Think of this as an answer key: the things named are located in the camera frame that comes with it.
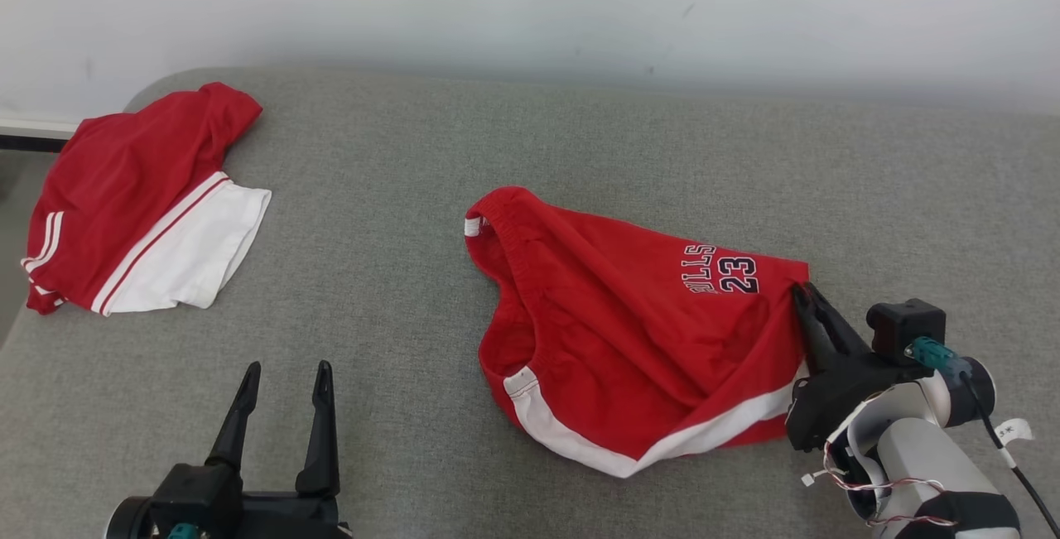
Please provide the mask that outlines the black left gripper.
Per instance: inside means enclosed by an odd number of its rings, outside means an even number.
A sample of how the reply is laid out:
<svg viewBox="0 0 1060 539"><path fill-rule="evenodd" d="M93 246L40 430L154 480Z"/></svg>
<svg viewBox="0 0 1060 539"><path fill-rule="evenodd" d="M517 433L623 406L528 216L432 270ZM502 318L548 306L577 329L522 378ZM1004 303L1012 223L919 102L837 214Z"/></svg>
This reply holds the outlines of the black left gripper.
<svg viewBox="0 0 1060 539"><path fill-rule="evenodd" d="M207 457L208 466L241 469L248 419L257 406L261 363L249 364L238 392ZM340 520L340 493L335 390L332 365L319 362L311 403L313 425L306 460L296 476L296 493L244 493L236 539L353 539Z"/></svg>

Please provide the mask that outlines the red and white t-shirt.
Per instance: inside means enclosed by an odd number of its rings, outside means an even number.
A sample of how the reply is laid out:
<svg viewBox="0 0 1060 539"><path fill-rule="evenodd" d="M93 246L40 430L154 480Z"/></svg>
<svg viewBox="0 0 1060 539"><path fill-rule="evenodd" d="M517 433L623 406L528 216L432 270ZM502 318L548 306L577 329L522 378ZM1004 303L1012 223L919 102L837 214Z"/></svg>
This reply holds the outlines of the red and white t-shirt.
<svg viewBox="0 0 1060 539"><path fill-rule="evenodd" d="M214 305L253 245L272 193L224 173L262 106L223 83L132 114L84 120L29 224L26 308L111 314Z"/></svg>

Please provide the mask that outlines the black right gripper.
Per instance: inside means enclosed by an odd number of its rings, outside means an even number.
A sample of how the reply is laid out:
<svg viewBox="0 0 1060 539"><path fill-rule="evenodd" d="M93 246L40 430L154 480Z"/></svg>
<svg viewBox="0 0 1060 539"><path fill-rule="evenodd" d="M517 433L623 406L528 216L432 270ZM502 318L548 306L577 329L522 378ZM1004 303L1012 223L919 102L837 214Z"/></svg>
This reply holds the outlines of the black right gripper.
<svg viewBox="0 0 1060 539"><path fill-rule="evenodd" d="M792 286L791 294L810 372L796 383L788 410L793 449L822 450L845 437L867 450L896 421L937 421L928 398L934 369L876 353L813 283Z"/></svg>

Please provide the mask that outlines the red shorts with white stripe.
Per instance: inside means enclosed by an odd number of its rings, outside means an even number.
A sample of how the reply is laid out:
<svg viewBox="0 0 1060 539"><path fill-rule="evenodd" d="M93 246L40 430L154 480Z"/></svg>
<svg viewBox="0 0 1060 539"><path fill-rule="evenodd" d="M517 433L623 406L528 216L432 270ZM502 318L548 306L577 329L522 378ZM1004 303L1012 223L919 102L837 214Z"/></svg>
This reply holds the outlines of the red shorts with white stripe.
<svg viewBox="0 0 1060 539"><path fill-rule="evenodd" d="M658 460L778 440L803 376L802 261L547 204L511 185L466 212L499 286L479 344L494 400L556 455L628 479Z"/></svg>

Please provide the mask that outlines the white wall baseboard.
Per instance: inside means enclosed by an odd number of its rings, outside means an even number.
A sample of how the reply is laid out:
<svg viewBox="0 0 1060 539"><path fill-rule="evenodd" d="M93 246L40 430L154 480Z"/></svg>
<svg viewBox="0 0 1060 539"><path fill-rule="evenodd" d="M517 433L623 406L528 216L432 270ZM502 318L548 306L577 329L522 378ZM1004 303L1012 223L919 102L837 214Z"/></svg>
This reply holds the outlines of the white wall baseboard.
<svg viewBox="0 0 1060 539"><path fill-rule="evenodd" d="M0 117L0 150L60 153L76 128L76 123Z"/></svg>

